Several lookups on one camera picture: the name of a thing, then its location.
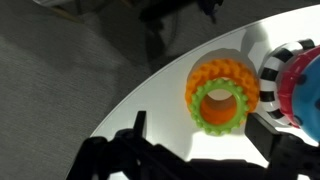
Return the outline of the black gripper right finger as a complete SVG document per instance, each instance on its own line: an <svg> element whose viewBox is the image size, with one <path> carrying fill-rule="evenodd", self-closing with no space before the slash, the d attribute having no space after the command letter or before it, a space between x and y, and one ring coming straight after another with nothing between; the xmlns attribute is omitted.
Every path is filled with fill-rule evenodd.
<svg viewBox="0 0 320 180"><path fill-rule="evenodd" d="M245 126L245 135L260 154L270 162L281 134L262 116L249 113Z"/></svg>

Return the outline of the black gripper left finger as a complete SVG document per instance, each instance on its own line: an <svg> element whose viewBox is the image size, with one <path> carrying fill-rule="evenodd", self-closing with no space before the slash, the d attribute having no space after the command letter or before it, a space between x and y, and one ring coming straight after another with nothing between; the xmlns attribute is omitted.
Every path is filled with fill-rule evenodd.
<svg viewBox="0 0 320 180"><path fill-rule="evenodd" d="M146 111L139 111L137 113L135 123L133 126L134 135L136 137L143 137L143 138L146 137L146 131L147 131L146 117L147 117Z"/></svg>

